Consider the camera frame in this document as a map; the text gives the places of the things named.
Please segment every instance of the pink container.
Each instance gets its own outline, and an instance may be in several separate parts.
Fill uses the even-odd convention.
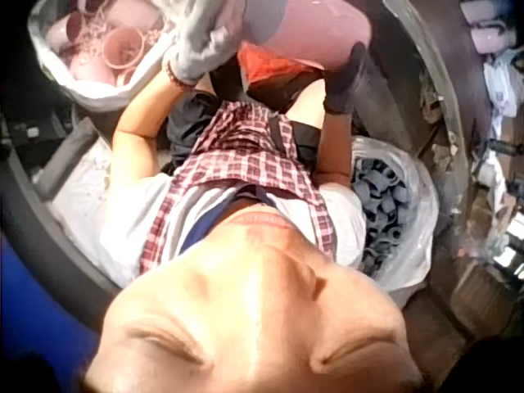
[[[84,18],[78,11],[55,22],[46,34],[46,42],[55,52],[73,45],[84,27]]]
[[[509,0],[475,0],[461,2],[460,7],[468,23],[472,25],[483,20],[497,19],[499,16],[509,13],[512,4]]]
[[[125,70],[138,64],[144,55],[144,37],[134,27],[117,27],[104,39],[102,53],[114,70]]]
[[[118,77],[116,78],[116,87],[121,88],[131,82],[131,78],[133,77],[134,71],[137,70],[137,67],[131,67],[127,70],[122,71]]]
[[[325,69],[347,62],[358,42],[369,45],[367,16],[344,0],[227,0],[217,25],[289,59]]]
[[[100,56],[89,57],[85,53],[80,53],[73,57],[69,68],[71,74],[77,80],[90,80],[115,86],[113,70],[107,66]]]
[[[95,15],[100,7],[104,7],[109,0],[78,0],[79,11],[85,15]]]
[[[107,22],[149,31],[160,19],[160,11],[144,0],[115,0],[107,10]]]
[[[472,29],[472,38],[477,52],[481,55],[502,52],[517,45],[517,32],[507,29],[501,20],[492,20],[486,22],[483,28]]]

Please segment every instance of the checkered shirt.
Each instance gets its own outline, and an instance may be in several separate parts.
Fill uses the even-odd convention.
[[[277,149],[271,137],[269,121],[272,117],[280,128],[285,152]],[[214,182],[233,185],[237,181],[277,188],[307,202],[317,247],[328,255],[335,255],[332,220],[320,192],[297,160],[289,119],[262,106],[224,102],[196,141],[191,155],[174,172],[146,240],[140,274],[160,264],[169,215],[190,188]]]

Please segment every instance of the hand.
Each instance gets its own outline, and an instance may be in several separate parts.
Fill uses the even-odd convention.
[[[363,43],[351,49],[348,61],[337,71],[326,76],[324,110],[330,115],[350,115],[353,112],[355,89],[364,74],[368,50]]]
[[[242,24],[216,27],[225,0],[186,0],[177,43],[164,55],[178,80],[195,85],[237,52]]]

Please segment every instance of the black pants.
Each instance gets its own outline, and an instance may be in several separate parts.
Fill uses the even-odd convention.
[[[209,93],[191,92],[174,107],[167,124],[167,137],[171,141],[173,157],[171,170],[183,164],[189,157],[198,137],[211,122],[221,104],[221,100]],[[320,130],[295,121],[292,121],[291,125],[295,134],[298,161],[313,173],[317,164]]]

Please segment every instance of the plastic bag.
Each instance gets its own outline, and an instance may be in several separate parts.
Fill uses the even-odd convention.
[[[355,137],[353,162],[357,158],[384,161],[409,190],[409,215],[401,243],[374,277],[395,303],[404,307],[431,267],[433,230],[439,213],[436,189],[422,162],[388,143]]]
[[[512,66],[513,59],[524,52],[524,47],[507,49],[496,58],[493,65],[484,64],[484,78],[490,100],[497,111],[507,117],[515,117],[524,102],[522,75]]]
[[[29,15],[29,36],[33,42],[38,62],[44,74],[54,79],[68,96],[91,111],[115,111],[128,105],[158,71],[165,51],[173,44],[177,29],[174,27],[160,36],[159,41],[144,56],[134,71],[130,82],[121,88],[98,82],[76,80],[68,66],[48,46],[45,36],[50,26],[66,14],[70,0],[40,0]],[[170,20],[173,14],[166,15],[168,8],[160,7],[160,12]]]

